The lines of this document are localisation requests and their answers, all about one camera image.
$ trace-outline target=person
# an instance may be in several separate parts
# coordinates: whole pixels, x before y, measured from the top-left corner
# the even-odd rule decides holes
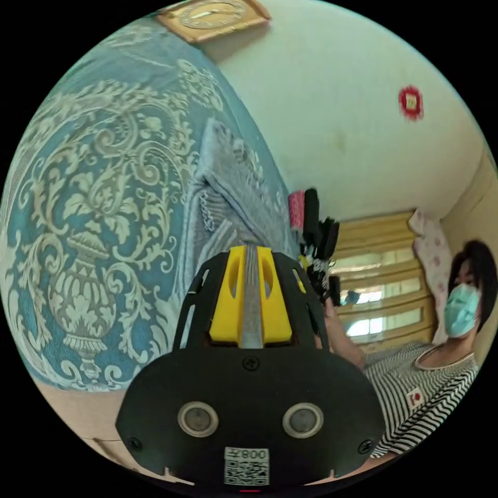
[[[332,301],[325,302],[330,349],[362,369],[373,384],[385,432],[362,467],[338,478],[332,472],[330,478],[316,483],[386,463],[416,446],[444,422],[476,377],[474,340],[490,317],[497,295],[491,251],[483,242],[472,240],[452,262],[444,313],[448,339],[442,345],[414,341],[365,354],[347,336]]]

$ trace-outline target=damask pattern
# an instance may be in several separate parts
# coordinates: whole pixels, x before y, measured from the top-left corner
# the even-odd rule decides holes
[[[258,154],[268,195],[286,196],[233,89],[154,19],[93,48],[35,113],[2,197],[0,285],[37,379],[123,389],[169,352],[184,205],[210,117]]]

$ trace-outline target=circular lens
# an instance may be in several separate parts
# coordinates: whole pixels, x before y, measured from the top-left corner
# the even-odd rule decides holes
[[[211,425],[211,416],[203,408],[190,408],[185,413],[185,423],[192,431],[204,432]]]
[[[295,411],[289,419],[289,425],[299,434],[310,432],[316,425],[316,415],[308,408]]]
[[[184,432],[193,437],[207,437],[218,427],[218,415],[206,403],[187,403],[178,412],[178,424]]]
[[[287,410],[282,425],[289,436],[298,439],[311,437],[321,429],[323,413],[316,405],[299,403]]]

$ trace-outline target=curtain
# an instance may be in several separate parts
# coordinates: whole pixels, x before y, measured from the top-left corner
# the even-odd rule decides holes
[[[338,314],[367,351],[431,341],[434,299],[412,245],[414,211],[342,222],[330,275],[341,279]]]

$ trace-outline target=wall clock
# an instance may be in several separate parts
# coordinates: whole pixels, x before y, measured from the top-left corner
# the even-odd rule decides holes
[[[163,9],[157,19],[193,44],[267,24],[271,17],[256,0],[189,0]]]

